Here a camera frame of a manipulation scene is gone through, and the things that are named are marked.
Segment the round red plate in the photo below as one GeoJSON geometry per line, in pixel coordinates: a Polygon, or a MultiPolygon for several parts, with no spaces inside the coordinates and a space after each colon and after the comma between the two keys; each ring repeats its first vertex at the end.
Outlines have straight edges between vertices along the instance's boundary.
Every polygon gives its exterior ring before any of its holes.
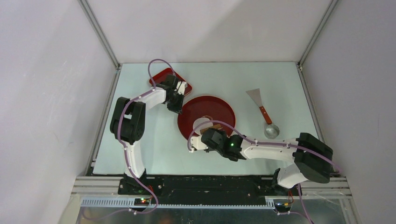
{"type": "Polygon", "coordinates": [[[188,139],[193,130],[194,121],[203,117],[225,122],[232,127],[236,125],[235,113],[226,101],[215,96],[200,96],[185,103],[182,113],[177,117],[181,135],[188,139]]]}

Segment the wooden dough roller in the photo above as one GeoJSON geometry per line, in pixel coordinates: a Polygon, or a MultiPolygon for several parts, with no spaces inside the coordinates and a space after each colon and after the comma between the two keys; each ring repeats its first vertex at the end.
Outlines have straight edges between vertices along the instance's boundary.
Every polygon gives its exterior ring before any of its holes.
{"type": "Polygon", "coordinates": [[[213,126],[203,128],[203,129],[201,129],[199,132],[200,132],[200,134],[203,134],[204,132],[206,132],[206,131],[209,130],[209,129],[222,130],[223,127],[222,127],[220,124],[215,124],[215,125],[213,125],[213,126]]]}

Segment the small metal cup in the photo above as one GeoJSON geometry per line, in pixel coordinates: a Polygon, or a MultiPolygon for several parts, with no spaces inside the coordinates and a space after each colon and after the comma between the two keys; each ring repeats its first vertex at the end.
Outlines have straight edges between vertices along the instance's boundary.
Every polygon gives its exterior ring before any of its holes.
{"type": "Polygon", "coordinates": [[[274,124],[266,125],[265,130],[264,130],[264,135],[268,139],[277,138],[279,133],[280,133],[279,128],[274,124]]]}

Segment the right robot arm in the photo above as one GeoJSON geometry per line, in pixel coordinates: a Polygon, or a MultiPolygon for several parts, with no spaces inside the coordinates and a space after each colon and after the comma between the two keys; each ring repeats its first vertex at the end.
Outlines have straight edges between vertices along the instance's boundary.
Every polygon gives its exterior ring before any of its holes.
{"type": "Polygon", "coordinates": [[[273,175],[272,190],[284,195],[289,189],[305,181],[328,183],[332,173],[333,150],[309,133],[300,133],[291,140],[260,142],[244,135],[230,137],[222,130],[209,128],[191,138],[194,150],[215,151],[231,161],[269,159],[289,162],[273,175]]]}

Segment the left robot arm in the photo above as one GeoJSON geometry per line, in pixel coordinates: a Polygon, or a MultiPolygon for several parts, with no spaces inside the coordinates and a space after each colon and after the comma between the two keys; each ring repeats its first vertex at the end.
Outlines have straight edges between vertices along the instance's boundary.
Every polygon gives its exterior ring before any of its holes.
{"type": "Polygon", "coordinates": [[[120,97],[116,101],[110,131],[123,146],[126,161],[124,174],[133,178],[129,187],[136,194],[143,194],[148,188],[148,182],[141,178],[146,169],[140,146],[145,131],[146,111],[156,105],[165,104],[169,111],[181,114],[187,86],[186,81],[168,75],[149,91],[133,99],[120,97]]]}

